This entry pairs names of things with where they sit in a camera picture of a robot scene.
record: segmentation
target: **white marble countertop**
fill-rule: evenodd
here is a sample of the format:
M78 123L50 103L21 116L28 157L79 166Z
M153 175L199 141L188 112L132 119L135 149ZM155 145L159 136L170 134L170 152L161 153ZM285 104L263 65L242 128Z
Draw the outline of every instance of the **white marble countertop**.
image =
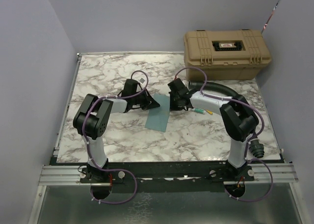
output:
M182 54L85 55L77 80L60 143L57 162L86 162L84 142L72 126L73 118L86 94L116 95L135 70L149 76L148 91L168 95L168 83L184 67ZM185 71L179 75L185 79ZM136 80L144 78L141 74ZM265 130L259 136L265 146L263 159L280 159L258 86L252 81L217 81L246 97L263 115ZM148 111L113 113L103 136L105 152L111 162L166 162L226 160L230 137L219 115L170 112L165 133L144 128Z

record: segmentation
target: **gray wall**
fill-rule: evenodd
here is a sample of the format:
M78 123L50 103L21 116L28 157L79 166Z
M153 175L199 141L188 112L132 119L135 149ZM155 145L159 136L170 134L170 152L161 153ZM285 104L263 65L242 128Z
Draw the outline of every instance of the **gray wall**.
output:
M189 30L261 30L278 0L50 0L78 52L182 51Z
M265 32L273 56L258 76L284 156L292 160L308 209L314 210L314 3L282 0Z
M27 223L76 52L48 0L0 0L0 223Z

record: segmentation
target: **purple cable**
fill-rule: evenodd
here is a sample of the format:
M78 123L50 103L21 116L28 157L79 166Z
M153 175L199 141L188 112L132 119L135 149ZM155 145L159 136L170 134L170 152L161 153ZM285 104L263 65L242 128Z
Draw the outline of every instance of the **purple cable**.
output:
M261 123L262 123L261 129L260 129L259 132L254 133L254 134L247 140L246 147L245 147L245 152L244 152L244 156L246 157L246 154L247 154L247 151L248 151L248 148L249 148L249 142L250 142L253 138L256 138L258 135L260 135L260 134L262 133L262 131L264 130L264 128L265 128L265 122L264 122L263 116L260 114L260 112L259 112L256 108L254 108L253 106L248 105L248 104L246 104L246 103L244 103L244 102L242 102L242 101L235 100L235 99L230 99L230 98L218 97L218 96L215 96L215 95L208 95L208 94L203 93L203 89L204 89L204 87L206 86L206 83L207 83L207 75L206 75L206 73L205 73L202 69L200 69L200 68L196 68L196 67L186 67L186 68L180 69L180 70L176 73L175 78L177 78L177 75L178 75L181 71L183 71L184 69L189 69L189 68L196 69L196 70L198 70L198 71L200 71L200 72L202 72L202 73L204 74L205 81L204 81L204 84L202 85L202 87L201 87L201 89L200 89L200 93L201 93L202 95L204 95L204 96L206 96L206 97L209 97L209 98L212 98L212 99L216 99L216 100L232 101L232 102L235 102L235 103L237 103L237 104L244 105L244 106L250 108L251 110L253 110L253 111L260 117ZM266 168L268 169L268 171L269 171L271 184L270 184L270 188L269 188L268 192L267 192L264 196L262 196L262 197L260 197L260 198L252 199L252 200L247 200L247 199L236 198L236 197L232 196L231 194L229 194L228 191L225 189L225 192L226 192L227 194L229 194L229 196L230 196L231 198L233 198L233 199L235 199L235 200L243 201L243 202L256 202L256 201L260 201L260 200L266 198L266 197L270 194L270 192L272 191L272 189L273 189L273 175L271 174L271 171L270 171L269 167L267 166L267 164L266 164L265 162L263 162L262 160L257 159L257 158L251 159L250 161L248 161L248 163L250 164L250 163L252 163L253 161L259 161L260 163L264 164L265 167L266 167Z
M269 172L269 175L270 175L270 187L269 187L269 190L267 191L266 194L264 194L262 197L259 197L259 198L256 198L256 199L241 199L241 198L237 198L237 197L234 197L232 196L226 189L225 189L225 192L229 195L230 198L232 199L235 199L237 201L241 201L241 202L248 202L248 203L251 203L251 202L258 202L258 201L261 201L262 199L266 198L269 196L269 194L271 193L272 189L273 189L273 186L274 186L274 178L273 178L273 175L271 174L271 171L270 171L270 168L269 166L267 166L267 164L260 160L260 159L257 159L257 158L253 158L251 159L250 161L248 161L248 163L252 163L253 161L259 161L260 163L262 163L268 170Z
M100 167L96 161L94 160L94 158L92 157L92 154L90 152L90 147L89 147L89 139L86 135L86 132L85 132L85 127L86 127L86 122L87 122L87 119L88 117L90 116L91 112L93 111L93 109L95 108L95 106L101 101L101 100L104 100L104 99L130 99L134 96L137 96L139 94L141 94L143 91L145 91L145 89L147 88L148 86L148 76L145 72L143 72L142 70L136 70L134 71L132 74L131 74L131 79L134 75L134 73L137 73L137 72L140 72L140 73L143 73L146 77L146 85L143 87L143 89L141 91L139 91L138 93L134 94L134 95L130 95L130 96L125 96L125 97L117 97L117 96L103 96L103 97L100 97L98 100L95 101L95 103L91 106L91 108L89 109L89 111L87 112L87 115L85 117L85 120L83 122L83 126L82 126L82 133L83 133L83 136L86 140L86 148L87 148L87 154L88 154L88 157L90 158L90 160L92 161L92 163L94 164L94 166L99 169L100 171L105 171L105 172L111 172L111 171L123 171L123 172L126 172L128 174L130 174L132 176L132 178L134 179L135 181L135 188L134 188L134 192L132 194L132 196L126 200L123 200L123 201L120 201L120 202L109 202L109 201L104 201L104 200L98 200L96 199L94 196L93 196L93 193L92 193L92 190L91 190L91 196L93 197L94 200L96 201L100 201L101 203L106 203L106 204L122 204L122 203L126 203L128 201L130 201L132 198L134 198L135 194L136 194L136 191L137 191L137 181L136 181L136 177L134 176L134 174L128 170L125 170L125 169L103 169L102 167Z

